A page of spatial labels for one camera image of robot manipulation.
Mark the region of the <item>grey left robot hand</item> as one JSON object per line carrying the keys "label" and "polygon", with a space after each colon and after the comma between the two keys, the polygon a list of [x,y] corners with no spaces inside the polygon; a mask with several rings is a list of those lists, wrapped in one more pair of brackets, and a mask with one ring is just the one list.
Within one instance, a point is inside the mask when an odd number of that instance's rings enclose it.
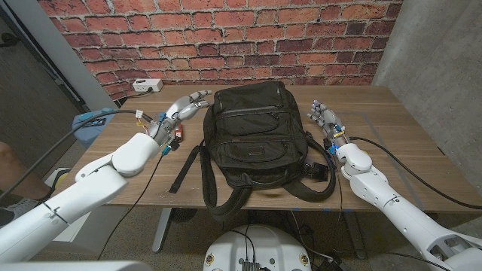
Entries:
{"label": "grey left robot hand", "polygon": [[183,120],[189,120],[200,109],[209,107],[209,103],[204,98],[211,94],[211,90],[201,90],[177,99],[165,112],[166,116],[160,115],[157,128],[150,133],[150,137],[159,146],[169,145],[174,140],[175,128]]}

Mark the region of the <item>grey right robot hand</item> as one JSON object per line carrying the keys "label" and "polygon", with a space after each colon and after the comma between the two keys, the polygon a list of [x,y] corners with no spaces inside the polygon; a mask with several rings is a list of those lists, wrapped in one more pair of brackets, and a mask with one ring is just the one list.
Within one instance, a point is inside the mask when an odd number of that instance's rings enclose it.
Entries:
{"label": "grey right robot hand", "polygon": [[327,105],[320,103],[318,100],[314,100],[311,112],[308,113],[307,116],[322,128],[325,137],[335,148],[349,143],[344,125]]}

